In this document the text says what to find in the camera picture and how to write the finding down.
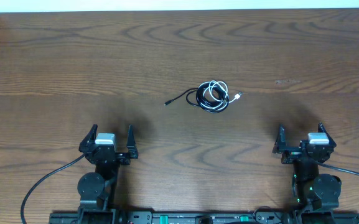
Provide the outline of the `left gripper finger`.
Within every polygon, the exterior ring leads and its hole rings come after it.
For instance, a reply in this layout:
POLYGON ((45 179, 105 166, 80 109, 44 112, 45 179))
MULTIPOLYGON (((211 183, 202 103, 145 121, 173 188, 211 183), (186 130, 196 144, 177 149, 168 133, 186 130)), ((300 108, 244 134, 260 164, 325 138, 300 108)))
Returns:
POLYGON ((128 139, 126 147, 130 153, 136 153, 136 142, 134 138, 133 126, 129 125, 128 139))
POLYGON ((91 145, 95 143, 97 129, 98 125, 94 124, 88 134, 80 142, 79 149, 88 149, 91 145))

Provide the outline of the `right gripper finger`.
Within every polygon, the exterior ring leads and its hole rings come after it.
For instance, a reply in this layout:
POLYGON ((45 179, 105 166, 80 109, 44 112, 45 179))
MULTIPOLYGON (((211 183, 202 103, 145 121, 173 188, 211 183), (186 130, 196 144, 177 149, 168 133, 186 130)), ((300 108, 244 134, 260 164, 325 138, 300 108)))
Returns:
POLYGON ((329 145, 331 145, 332 147, 337 146, 336 142, 332 139, 332 137, 330 136, 330 134, 327 132, 326 128, 324 127, 323 122, 318 123, 318 132, 325 133, 327 135, 327 138, 329 140, 329 145))
POLYGON ((276 142, 274 144, 274 152, 282 152, 285 147, 286 147, 285 129, 283 125, 280 125, 276 142))

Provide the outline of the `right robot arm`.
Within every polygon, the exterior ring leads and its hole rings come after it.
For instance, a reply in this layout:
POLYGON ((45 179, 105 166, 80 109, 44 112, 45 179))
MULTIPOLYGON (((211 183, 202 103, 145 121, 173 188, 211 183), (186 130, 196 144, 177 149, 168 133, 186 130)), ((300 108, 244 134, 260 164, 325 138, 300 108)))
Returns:
POLYGON ((339 206, 342 182, 337 176, 321 174, 319 165, 336 146, 322 123, 298 146, 287 144, 280 125, 273 153, 281 155, 282 164, 293 166, 292 193, 298 200, 298 206, 281 218, 283 223, 335 223, 333 210, 339 206))

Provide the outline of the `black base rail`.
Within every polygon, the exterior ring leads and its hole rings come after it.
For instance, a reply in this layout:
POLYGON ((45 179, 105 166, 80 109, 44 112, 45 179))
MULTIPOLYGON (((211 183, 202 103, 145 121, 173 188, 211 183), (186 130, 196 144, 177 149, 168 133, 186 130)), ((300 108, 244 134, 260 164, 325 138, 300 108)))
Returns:
POLYGON ((149 211, 110 212, 84 211, 74 213, 51 213, 48 224, 199 224, 199 223, 351 223, 359 222, 356 213, 318 212, 305 213, 297 218, 291 213, 259 210, 247 213, 168 213, 149 211))

